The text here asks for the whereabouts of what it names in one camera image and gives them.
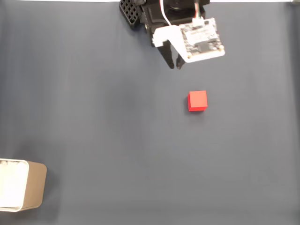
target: electronic chip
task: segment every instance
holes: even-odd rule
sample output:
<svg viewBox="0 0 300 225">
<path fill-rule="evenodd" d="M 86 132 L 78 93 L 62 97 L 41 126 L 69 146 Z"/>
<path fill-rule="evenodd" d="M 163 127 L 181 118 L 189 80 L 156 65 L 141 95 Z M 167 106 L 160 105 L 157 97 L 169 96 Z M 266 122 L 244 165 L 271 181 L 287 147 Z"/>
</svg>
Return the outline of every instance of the electronic chip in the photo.
<svg viewBox="0 0 300 225">
<path fill-rule="evenodd" d="M 199 60 L 225 54 L 214 18 L 180 25 L 188 58 L 197 56 Z"/>
</svg>

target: white cable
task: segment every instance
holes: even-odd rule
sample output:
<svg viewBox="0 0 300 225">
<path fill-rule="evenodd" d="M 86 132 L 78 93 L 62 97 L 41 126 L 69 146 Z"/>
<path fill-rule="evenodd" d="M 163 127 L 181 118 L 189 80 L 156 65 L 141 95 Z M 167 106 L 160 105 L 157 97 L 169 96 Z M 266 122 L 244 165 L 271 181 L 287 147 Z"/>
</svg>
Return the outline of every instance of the white cable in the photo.
<svg viewBox="0 0 300 225">
<path fill-rule="evenodd" d="M 159 0 L 160 2 L 160 10 L 161 13 L 163 14 L 164 19 L 167 21 L 167 23 L 169 24 L 169 26 L 171 26 L 170 21 L 168 20 L 167 16 L 165 15 L 165 8 L 164 8 L 164 0 Z"/>
</svg>

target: gray table surface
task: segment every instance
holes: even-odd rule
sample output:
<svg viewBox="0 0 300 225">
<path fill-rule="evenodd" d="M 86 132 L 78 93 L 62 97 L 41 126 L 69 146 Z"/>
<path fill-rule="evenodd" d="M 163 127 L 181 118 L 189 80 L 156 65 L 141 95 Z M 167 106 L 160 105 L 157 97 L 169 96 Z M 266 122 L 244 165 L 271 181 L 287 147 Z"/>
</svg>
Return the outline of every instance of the gray table surface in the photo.
<svg viewBox="0 0 300 225">
<path fill-rule="evenodd" d="M 226 56 L 178 71 L 117 3 L 1 3 L 0 157 L 48 167 L 1 225 L 300 223 L 300 8 L 206 9 Z"/>
</svg>

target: red block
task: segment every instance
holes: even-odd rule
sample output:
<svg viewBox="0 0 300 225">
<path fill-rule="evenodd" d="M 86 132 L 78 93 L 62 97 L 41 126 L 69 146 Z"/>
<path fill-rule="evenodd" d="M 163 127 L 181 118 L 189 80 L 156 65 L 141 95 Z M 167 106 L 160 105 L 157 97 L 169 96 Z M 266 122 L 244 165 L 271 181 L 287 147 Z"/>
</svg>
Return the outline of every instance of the red block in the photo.
<svg viewBox="0 0 300 225">
<path fill-rule="evenodd" d="M 207 108 L 207 95 L 205 90 L 190 91 L 187 97 L 188 110 L 204 111 Z"/>
</svg>

